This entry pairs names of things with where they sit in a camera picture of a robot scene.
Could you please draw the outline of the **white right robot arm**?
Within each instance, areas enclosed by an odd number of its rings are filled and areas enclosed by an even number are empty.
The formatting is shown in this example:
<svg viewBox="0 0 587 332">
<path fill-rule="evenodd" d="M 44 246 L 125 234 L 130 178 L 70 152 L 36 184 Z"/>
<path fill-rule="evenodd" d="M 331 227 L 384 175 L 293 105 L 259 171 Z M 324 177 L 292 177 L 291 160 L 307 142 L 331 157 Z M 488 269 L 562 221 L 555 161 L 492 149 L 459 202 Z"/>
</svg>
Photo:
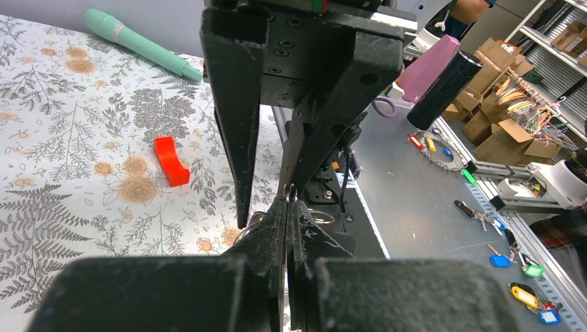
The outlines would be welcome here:
<svg viewBox="0 0 587 332">
<path fill-rule="evenodd" d="M 348 155 L 365 108 L 399 77 L 417 17 L 394 1 L 207 1 L 204 69 L 245 228 L 260 107 L 293 111 L 280 184 L 304 190 Z"/>
</svg>

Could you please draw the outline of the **grey metal key holder plate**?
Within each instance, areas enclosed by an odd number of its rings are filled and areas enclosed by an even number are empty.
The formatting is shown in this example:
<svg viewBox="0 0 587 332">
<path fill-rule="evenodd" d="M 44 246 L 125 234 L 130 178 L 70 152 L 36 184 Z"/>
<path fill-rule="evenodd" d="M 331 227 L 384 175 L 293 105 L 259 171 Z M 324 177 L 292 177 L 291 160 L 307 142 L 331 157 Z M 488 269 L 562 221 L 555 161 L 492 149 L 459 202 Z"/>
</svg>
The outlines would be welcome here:
<svg viewBox="0 0 587 332">
<path fill-rule="evenodd" d="M 353 257 L 354 239 L 347 233 L 327 232 L 315 214 L 294 195 L 294 186 L 286 187 L 230 251 L 246 255 L 257 265 L 277 264 L 286 258 L 314 261 L 320 257 Z"/>
</svg>

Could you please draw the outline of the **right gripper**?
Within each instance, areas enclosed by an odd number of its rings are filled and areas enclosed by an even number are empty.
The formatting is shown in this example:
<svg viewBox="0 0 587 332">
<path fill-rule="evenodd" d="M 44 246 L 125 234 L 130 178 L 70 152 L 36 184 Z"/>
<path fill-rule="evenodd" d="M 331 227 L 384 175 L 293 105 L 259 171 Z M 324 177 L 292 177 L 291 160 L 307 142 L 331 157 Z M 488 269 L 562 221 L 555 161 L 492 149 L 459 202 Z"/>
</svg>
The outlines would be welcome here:
<svg viewBox="0 0 587 332">
<path fill-rule="evenodd" d="M 294 108 L 280 188 L 302 190 L 343 133 L 401 73 L 417 33 L 403 1 L 206 1 L 201 42 L 215 119 L 246 227 L 260 104 Z"/>
</svg>

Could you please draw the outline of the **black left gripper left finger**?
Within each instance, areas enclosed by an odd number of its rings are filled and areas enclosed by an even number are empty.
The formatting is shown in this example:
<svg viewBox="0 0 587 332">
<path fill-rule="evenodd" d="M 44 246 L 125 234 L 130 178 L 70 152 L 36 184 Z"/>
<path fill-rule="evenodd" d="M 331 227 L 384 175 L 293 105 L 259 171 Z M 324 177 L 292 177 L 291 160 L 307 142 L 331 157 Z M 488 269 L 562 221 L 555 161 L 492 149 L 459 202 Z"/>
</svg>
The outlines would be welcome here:
<svg viewBox="0 0 587 332">
<path fill-rule="evenodd" d="M 29 331 L 281 331 L 286 201 L 219 256 L 94 257 L 57 275 Z"/>
</svg>

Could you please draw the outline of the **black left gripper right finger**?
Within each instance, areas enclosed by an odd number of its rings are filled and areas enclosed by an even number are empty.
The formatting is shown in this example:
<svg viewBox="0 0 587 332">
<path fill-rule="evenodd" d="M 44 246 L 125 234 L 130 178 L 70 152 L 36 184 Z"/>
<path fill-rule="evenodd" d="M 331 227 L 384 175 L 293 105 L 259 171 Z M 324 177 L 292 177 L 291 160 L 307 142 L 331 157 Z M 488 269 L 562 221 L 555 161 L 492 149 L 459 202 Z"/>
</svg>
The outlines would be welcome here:
<svg viewBox="0 0 587 332">
<path fill-rule="evenodd" d="M 517 331 L 498 282 L 454 259 L 358 259 L 288 205 L 291 326 L 301 331 Z"/>
</svg>

